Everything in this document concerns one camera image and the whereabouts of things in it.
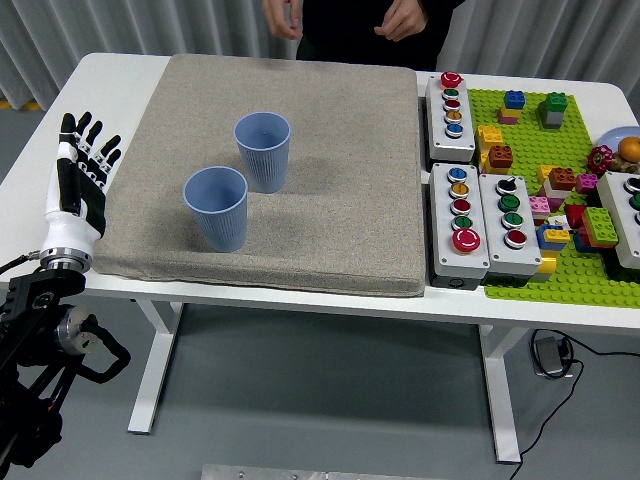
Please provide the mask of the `person's left hand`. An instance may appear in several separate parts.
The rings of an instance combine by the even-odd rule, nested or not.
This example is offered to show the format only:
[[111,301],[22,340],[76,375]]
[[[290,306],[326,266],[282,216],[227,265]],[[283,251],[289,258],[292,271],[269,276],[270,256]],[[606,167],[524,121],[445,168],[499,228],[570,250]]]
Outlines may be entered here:
[[385,12],[382,24],[374,31],[389,41],[399,42],[422,32],[428,19],[426,8],[419,0],[394,0]]

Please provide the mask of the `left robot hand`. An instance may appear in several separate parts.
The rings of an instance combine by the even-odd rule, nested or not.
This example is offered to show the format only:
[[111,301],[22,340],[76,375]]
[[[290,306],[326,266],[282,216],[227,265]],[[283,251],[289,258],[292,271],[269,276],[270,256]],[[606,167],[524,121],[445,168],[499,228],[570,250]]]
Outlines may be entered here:
[[65,247],[91,254],[104,235],[105,187],[121,156],[121,137],[115,135],[97,148],[94,141],[102,128],[89,112],[80,118],[63,116],[45,206],[45,250]]

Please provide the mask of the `person's right hand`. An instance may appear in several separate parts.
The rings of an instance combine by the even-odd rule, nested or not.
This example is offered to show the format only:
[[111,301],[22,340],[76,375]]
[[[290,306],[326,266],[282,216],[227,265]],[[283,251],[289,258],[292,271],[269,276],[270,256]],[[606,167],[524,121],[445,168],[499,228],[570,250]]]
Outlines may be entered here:
[[262,8],[272,35],[284,40],[302,39],[301,0],[263,0]]

